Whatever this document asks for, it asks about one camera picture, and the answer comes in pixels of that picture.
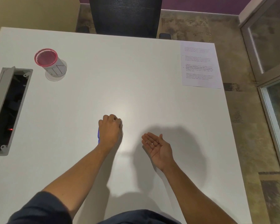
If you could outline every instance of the open palm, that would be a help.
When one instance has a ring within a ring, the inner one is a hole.
[[[171,146],[163,139],[162,134],[158,137],[151,132],[145,133],[142,135],[142,144],[161,171],[174,163]]]

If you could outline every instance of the sheet of paper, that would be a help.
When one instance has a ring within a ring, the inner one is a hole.
[[[223,87],[213,43],[180,41],[183,86]]]

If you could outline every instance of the pink rim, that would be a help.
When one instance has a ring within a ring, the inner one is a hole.
[[[55,60],[54,60],[54,62],[53,62],[52,64],[49,64],[49,65],[41,65],[41,64],[39,64],[39,63],[36,61],[37,55],[38,55],[40,52],[44,51],[44,50],[50,50],[50,51],[53,51],[53,52],[56,54],[56,58],[55,58]],[[41,49],[40,51],[38,51],[38,52],[34,55],[34,61],[35,61],[35,63],[36,63],[37,65],[41,66],[41,67],[49,67],[49,66],[55,64],[57,60],[58,60],[58,54],[56,53],[55,50],[49,49],[49,48]]]

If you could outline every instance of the blue pen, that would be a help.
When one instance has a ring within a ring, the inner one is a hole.
[[[98,129],[98,144],[100,143],[100,128]]]

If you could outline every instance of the dark shirt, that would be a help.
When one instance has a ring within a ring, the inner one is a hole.
[[[21,210],[15,212],[8,224],[72,224],[63,203],[48,192],[37,193]],[[177,224],[149,210],[127,211],[98,224]]]

